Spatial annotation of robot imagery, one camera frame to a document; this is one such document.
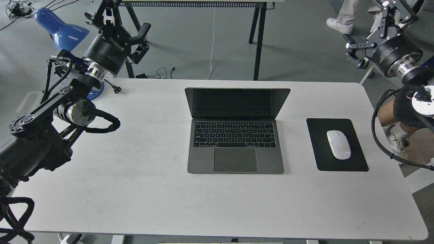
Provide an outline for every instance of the blue desk lamp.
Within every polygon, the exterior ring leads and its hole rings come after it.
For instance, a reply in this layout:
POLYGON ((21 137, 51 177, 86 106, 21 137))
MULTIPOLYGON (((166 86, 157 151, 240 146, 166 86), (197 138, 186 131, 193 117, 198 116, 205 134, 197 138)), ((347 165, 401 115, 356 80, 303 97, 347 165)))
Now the blue desk lamp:
MULTIPOLYGON (((36 22, 42 26, 53 37, 54 46, 57 51, 62 49, 71 52, 89 34, 89 30, 78 25, 66 24, 53 11, 47 8, 40 8, 35 12, 36 22)), ((98 97, 104 89, 92 89, 87 98, 93 100, 98 97)))

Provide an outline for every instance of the computer mouse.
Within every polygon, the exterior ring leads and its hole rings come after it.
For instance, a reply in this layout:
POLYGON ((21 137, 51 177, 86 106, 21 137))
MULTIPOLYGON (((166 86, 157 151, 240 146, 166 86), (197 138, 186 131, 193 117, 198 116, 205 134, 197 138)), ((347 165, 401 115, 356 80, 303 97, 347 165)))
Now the computer mouse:
POLYGON ((335 158, 345 160, 351 156, 350 145, 344 133, 337 130, 327 131, 327 139, 335 158))

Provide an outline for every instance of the lamp base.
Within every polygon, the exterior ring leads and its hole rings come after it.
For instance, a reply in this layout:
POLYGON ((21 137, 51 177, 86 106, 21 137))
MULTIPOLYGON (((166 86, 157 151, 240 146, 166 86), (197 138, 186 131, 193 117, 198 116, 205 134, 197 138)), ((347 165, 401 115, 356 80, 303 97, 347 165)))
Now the lamp base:
POLYGON ((104 82, 101 83, 101 89, 99 91, 92 89, 87 95, 87 99, 92 101, 93 99, 97 98, 102 93, 103 90, 104 90, 104 82))

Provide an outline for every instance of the white table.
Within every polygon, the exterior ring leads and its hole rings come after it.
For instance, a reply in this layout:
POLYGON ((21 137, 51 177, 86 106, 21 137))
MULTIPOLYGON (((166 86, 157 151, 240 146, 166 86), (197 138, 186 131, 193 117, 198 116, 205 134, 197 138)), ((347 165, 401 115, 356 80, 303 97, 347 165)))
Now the white table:
MULTIPOLYGON (((423 240, 428 235, 398 163, 372 138, 373 109, 357 83, 112 82, 122 93, 107 89, 95 104, 117 116, 121 127, 109 134, 84 133, 71 162, 19 184, 14 196, 36 203, 26 230, 311 240, 423 240), (191 116, 185 87, 290 88, 276 118, 285 173, 187 173, 191 116), (369 171, 319 171, 306 118, 351 119, 369 171), (163 126, 170 129, 159 132, 163 126)), ((94 121, 91 127, 98 125, 107 123, 94 121)), ((377 129, 386 145, 379 124, 377 129)))

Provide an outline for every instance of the white pants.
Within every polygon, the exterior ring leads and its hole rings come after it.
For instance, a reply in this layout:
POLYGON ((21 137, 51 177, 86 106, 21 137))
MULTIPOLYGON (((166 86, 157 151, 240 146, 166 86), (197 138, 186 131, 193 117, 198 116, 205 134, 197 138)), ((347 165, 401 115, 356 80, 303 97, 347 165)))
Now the white pants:
MULTIPOLYGON (((368 7, 368 12, 378 12, 381 10, 377 7, 377 5, 372 2, 372 0, 368 1, 371 2, 368 7)), ((342 5, 341 11, 339 11, 339 15, 336 21, 339 24, 344 25, 351 25, 352 23, 354 23, 354 14, 358 10, 359 3, 360 0, 345 0, 344 4, 342 5)))

